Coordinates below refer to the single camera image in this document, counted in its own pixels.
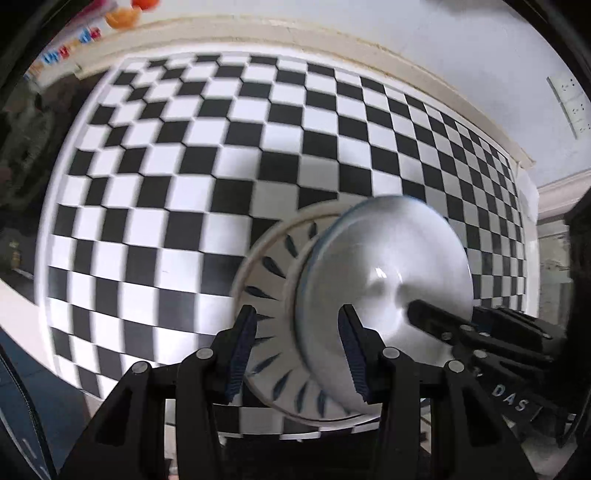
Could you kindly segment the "white wall socket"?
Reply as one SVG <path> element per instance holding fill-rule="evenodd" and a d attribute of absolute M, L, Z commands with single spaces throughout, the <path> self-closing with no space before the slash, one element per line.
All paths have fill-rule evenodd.
<path fill-rule="evenodd" d="M 562 104 L 568 123 L 577 139 L 582 139 L 590 135 L 590 101 L 582 93 L 577 97 Z"/>
<path fill-rule="evenodd" d="M 583 89 L 572 73 L 563 72 L 547 78 L 558 101 L 562 104 L 574 100 L 583 94 Z"/>

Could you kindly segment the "colourful wall sticker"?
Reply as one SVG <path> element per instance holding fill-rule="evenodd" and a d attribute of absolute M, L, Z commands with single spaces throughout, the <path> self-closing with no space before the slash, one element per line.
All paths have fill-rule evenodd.
<path fill-rule="evenodd" d="M 78 13 L 49 43 L 25 73 L 41 81 L 50 69 L 71 61 L 83 48 L 111 33 L 135 28 L 145 12 L 158 8 L 158 0 L 97 0 Z"/>

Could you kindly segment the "white bowl blue rim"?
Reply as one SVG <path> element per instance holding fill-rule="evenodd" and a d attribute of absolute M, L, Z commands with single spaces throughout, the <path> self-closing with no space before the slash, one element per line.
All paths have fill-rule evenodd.
<path fill-rule="evenodd" d="M 294 336 L 304 365 L 329 398 L 353 414 L 376 416 L 353 385 L 339 337 L 339 308 L 414 360 L 442 366 L 451 350 L 413 326 L 409 304 L 423 300 L 464 320 L 473 281 L 464 246 L 444 217 L 408 196 L 370 198 L 322 233 L 294 296 Z"/>

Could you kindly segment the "white plate blue leaves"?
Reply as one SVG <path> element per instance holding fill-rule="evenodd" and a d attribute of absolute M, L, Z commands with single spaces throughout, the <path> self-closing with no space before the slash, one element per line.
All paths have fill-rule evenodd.
<path fill-rule="evenodd" d="M 274 223 L 254 242 L 231 290 L 236 311 L 250 305 L 257 314 L 246 385 L 266 406 L 322 430 L 353 428 L 380 414 L 349 411 L 335 401 L 304 365 L 294 336 L 294 296 L 304 262 L 348 209 L 339 201 L 322 202 Z"/>

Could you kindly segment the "black white checkered mat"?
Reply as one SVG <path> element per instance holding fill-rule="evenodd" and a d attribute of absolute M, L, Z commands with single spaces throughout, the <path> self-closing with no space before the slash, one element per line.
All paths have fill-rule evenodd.
<path fill-rule="evenodd" d="M 524 309 L 509 158 L 406 87 L 280 54 L 129 58 L 92 91 L 47 191 L 36 289 L 60 379 L 105 398 L 232 321 L 256 242 L 305 207 L 405 194 L 444 216 L 477 304 Z"/>

